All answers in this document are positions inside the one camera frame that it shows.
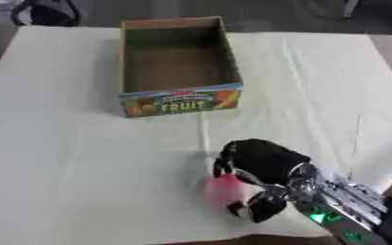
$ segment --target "white paper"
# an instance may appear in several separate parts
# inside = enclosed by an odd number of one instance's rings
[[[22,28],[1,60],[0,244],[328,234],[291,205],[262,225],[214,210],[207,155],[230,140],[271,140],[377,190],[392,184],[392,73],[367,36],[230,34],[238,109],[141,119],[115,98],[119,36]]]

